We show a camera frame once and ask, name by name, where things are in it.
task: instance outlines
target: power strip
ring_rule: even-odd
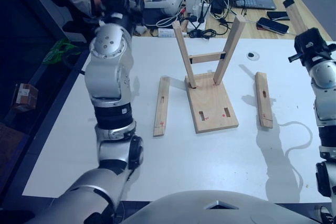
[[[187,25],[187,33],[190,33],[190,31],[195,30],[195,27],[197,27],[199,25],[199,22],[195,21],[195,22],[188,22]],[[204,31],[205,30],[205,25],[206,25],[206,19],[204,20],[203,23],[200,24],[200,26],[198,27],[199,30]]]

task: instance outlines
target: smartphone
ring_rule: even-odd
[[[285,34],[289,28],[289,26],[272,21],[267,18],[260,18],[260,20],[258,20],[257,22],[257,25],[261,26],[262,28],[266,30],[274,31],[275,33],[278,33],[278,34]]]
[[[267,12],[267,16],[270,20],[289,20],[286,12]]]

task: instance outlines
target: black cable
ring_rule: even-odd
[[[158,37],[157,35],[153,35],[155,29],[149,29],[149,33],[152,37]]]
[[[245,9],[245,13],[244,13],[244,16],[247,14],[247,8],[246,8],[246,1],[245,0],[243,0],[244,1],[244,5],[243,5],[243,9],[241,9],[241,15],[243,15],[243,11],[244,11],[244,9]]]
[[[74,65],[70,64],[70,62],[68,61],[68,57],[70,57],[71,55],[77,54],[77,53],[82,53],[83,51],[85,51],[86,49],[88,49],[88,46],[82,46],[82,47],[76,47],[76,48],[72,48],[68,51],[66,51],[63,55],[62,55],[62,62],[63,64],[71,69],[74,70],[82,75],[85,75],[85,72],[81,69],[76,68]]]
[[[214,29],[207,29],[207,30],[199,30],[194,29],[188,33],[190,38],[204,38],[210,39],[217,35],[217,32]]]

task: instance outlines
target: wooden table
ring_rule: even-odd
[[[284,0],[273,0],[276,4],[276,11],[285,11],[285,7],[282,4]],[[302,0],[294,0],[296,5],[298,6],[299,12],[303,18],[304,23],[308,26],[308,28],[316,27],[320,30],[320,33],[322,37],[327,41],[332,41],[331,37],[328,35],[328,33],[325,31],[325,29],[321,26],[321,24],[317,21],[317,19],[314,17],[314,15],[309,11],[308,7],[303,3]],[[241,8],[233,7],[232,10],[235,13],[240,13],[242,11]],[[280,35],[277,33],[273,33],[271,31],[263,31],[263,30],[257,30],[256,28],[256,21],[259,20],[261,17],[267,17],[268,10],[263,9],[247,9],[247,15],[245,18],[247,20],[250,20],[250,22],[246,23],[246,26],[244,28],[244,31],[241,35],[241,38],[262,38],[262,39],[294,39],[294,30],[291,27],[290,21],[280,21],[280,23],[283,23],[285,25],[289,26],[289,32],[292,34],[285,34]],[[226,20],[227,21],[233,21],[234,15],[232,13],[229,13]],[[219,22],[214,19],[213,17],[209,17],[206,21],[206,29],[212,28],[216,30],[218,33],[223,33],[225,31],[225,27],[220,26]],[[143,36],[150,36],[149,32],[147,31]],[[225,35],[219,35],[216,36],[217,38],[227,38],[228,33]]]

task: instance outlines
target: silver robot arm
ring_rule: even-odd
[[[286,10],[291,11],[288,8],[294,2],[286,0],[284,4]],[[318,190],[323,196],[331,198],[336,221],[336,61],[331,58],[336,44],[327,45],[318,29],[311,28],[295,37],[295,50],[297,54],[288,59],[290,62],[300,59],[311,77],[316,96],[314,111],[321,139],[319,150],[321,158],[325,159],[316,164]]]
[[[95,109],[99,167],[89,170],[29,223],[111,223],[124,186],[142,163],[135,135],[129,72],[131,35],[142,20],[143,0],[102,0],[104,25],[90,44],[85,83]]]

